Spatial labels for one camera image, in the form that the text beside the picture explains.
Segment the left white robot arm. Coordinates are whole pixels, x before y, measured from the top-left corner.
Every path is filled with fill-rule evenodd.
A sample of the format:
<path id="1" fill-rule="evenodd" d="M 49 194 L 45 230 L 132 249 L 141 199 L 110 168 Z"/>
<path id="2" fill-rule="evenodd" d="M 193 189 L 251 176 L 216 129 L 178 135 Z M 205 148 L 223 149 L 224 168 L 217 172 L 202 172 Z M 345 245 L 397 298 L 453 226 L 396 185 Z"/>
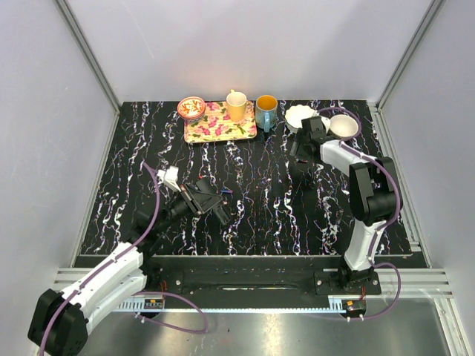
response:
<path id="1" fill-rule="evenodd" d="M 170 201 L 157 203 L 151 217 L 137 220 L 128 238 L 93 270 L 61 291 L 48 289 L 39 297 L 27 337 L 40 355 L 77 355 L 98 324 L 124 300 L 160 287 L 158 265 L 151 261 L 161 234 L 188 215 L 212 212 L 220 224 L 230 221 L 226 201 L 206 178 L 180 184 L 171 166 L 153 174 L 174 192 Z"/>

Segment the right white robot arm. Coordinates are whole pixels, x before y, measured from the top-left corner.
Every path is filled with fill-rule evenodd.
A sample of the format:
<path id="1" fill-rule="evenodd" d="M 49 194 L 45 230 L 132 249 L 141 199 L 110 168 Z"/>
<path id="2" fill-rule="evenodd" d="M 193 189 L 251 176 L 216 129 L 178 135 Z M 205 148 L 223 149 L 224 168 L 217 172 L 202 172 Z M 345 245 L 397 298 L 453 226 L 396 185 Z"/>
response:
<path id="1" fill-rule="evenodd" d="M 348 115 L 339 114 L 328 120 L 313 116 L 301 120 L 291 149 L 291 155 L 331 165 L 349 179 L 355 225 L 344 252 L 347 269 L 337 276 L 338 287 L 348 294 L 364 285 L 361 271 L 374 266 L 376 243 L 402 207 L 393 160 L 377 159 L 347 145 L 346 141 L 360 131 L 360 122 Z"/>

